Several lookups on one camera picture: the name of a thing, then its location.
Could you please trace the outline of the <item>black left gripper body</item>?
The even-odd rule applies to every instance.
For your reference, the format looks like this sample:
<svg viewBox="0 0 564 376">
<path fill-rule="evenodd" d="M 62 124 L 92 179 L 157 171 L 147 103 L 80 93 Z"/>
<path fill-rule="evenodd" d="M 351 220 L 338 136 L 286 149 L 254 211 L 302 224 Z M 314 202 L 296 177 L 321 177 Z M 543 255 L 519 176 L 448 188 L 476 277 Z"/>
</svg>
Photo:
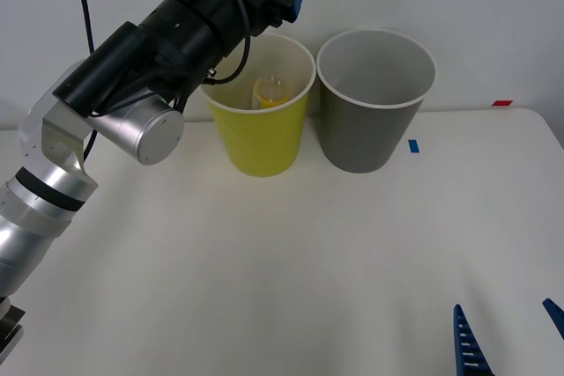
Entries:
<svg viewBox="0 0 564 376">
<path fill-rule="evenodd" d="M 196 0 L 194 48 L 199 53 L 233 51 L 245 38 L 242 13 L 247 13 L 250 32 L 257 35 L 269 25 L 267 3 L 268 0 Z"/>
</svg>

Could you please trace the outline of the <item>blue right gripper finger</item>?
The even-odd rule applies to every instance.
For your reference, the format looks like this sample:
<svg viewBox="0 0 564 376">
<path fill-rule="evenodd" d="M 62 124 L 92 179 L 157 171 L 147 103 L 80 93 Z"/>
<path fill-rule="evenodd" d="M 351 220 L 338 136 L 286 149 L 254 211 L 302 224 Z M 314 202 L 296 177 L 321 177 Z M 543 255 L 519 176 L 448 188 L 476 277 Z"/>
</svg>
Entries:
<svg viewBox="0 0 564 376">
<path fill-rule="evenodd" d="M 552 319 L 559 334 L 564 336 L 564 311 L 551 299 L 545 299 L 543 301 L 543 306 Z"/>
<path fill-rule="evenodd" d="M 456 376 L 493 375 L 459 304 L 453 310 L 453 329 Z"/>
</svg>

